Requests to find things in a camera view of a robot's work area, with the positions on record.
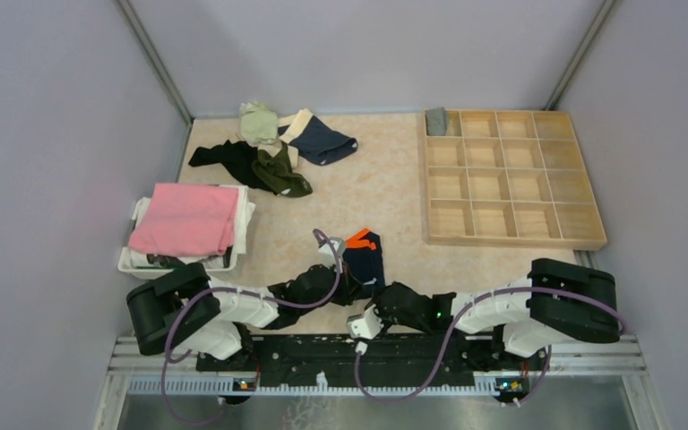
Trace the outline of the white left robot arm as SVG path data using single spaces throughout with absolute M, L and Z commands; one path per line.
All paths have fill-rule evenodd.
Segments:
M 348 268 L 316 264 L 292 280 L 248 288 L 192 263 L 134 288 L 125 302 L 142 355 L 170 356 L 181 346 L 236 371 L 251 359 L 250 327 L 287 328 L 325 305 L 351 305 L 364 291 Z

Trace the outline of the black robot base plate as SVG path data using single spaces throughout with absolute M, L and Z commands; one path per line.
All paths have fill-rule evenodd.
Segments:
M 427 378 L 431 386 L 470 386 L 482 372 L 511 372 L 516 376 L 538 371 L 543 351 L 528 358 L 503 351 L 489 333 L 388 333 L 368 343 L 361 361 L 355 361 L 356 342 L 345 335 L 255 336 L 249 349 L 226 360 L 201 353 L 196 369 L 204 373 L 248 372 L 258 375 L 264 388 L 310 387 L 318 374 L 335 388 L 355 387 L 359 374 L 367 388 L 418 387 Z

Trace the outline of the grey underwear white waistband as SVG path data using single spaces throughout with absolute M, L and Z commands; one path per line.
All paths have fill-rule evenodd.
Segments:
M 425 112 L 426 134 L 428 136 L 445 136 L 448 129 L 448 112 L 444 107 L 427 109 Z

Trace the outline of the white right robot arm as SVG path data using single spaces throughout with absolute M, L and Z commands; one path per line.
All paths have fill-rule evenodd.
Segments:
M 362 314 L 348 318 L 350 336 L 360 340 L 373 340 L 395 325 L 425 334 L 493 330 L 489 356 L 502 369 L 567 340 L 615 343 L 626 328 L 613 275 L 547 258 L 532 261 L 522 278 L 480 293 L 429 297 L 394 282 Z

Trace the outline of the navy orange underwear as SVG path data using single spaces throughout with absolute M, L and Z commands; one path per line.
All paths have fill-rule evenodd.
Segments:
M 386 287 L 383 246 L 379 235 L 367 228 L 360 230 L 346 241 L 343 258 L 352 277 L 362 286 L 356 298 L 372 297 Z

